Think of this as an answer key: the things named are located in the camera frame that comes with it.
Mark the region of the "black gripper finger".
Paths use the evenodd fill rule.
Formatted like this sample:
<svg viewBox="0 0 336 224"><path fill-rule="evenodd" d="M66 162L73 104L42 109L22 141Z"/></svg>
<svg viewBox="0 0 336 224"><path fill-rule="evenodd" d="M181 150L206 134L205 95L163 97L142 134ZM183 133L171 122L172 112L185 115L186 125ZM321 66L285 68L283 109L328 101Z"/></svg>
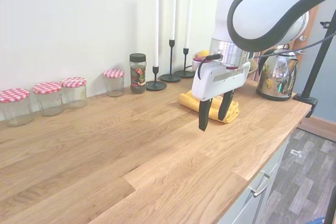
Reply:
<svg viewBox="0 0 336 224"><path fill-rule="evenodd" d="M198 119L199 119L199 129L205 131L208 125L209 119L209 111L212 105L212 99L206 101L199 102L199 111L198 111Z"/></svg>
<svg viewBox="0 0 336 224"><path fill-rule="evenodd" d="M228 109L230 107L230 104L232 102L234 96L234 90L230 90L226 93L223 94L223 99L222 99L222 103L219 107L218 110L218 119L219 120L223 120L228 112Z"/></svg>

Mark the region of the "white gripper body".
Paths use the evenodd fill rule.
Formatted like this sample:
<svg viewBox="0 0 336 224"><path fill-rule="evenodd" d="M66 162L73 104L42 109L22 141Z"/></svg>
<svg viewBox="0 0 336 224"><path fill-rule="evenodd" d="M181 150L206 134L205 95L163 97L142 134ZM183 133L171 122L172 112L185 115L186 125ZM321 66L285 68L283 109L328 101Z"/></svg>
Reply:
<svg viewBox="0 0 336 224"><path fill-rule="evenodd" d="M212 61L202 65L200 77L195 74L192 95L200 101L207 101L244 85L250 69L250 62L230 70L219 62Z"/></svg>

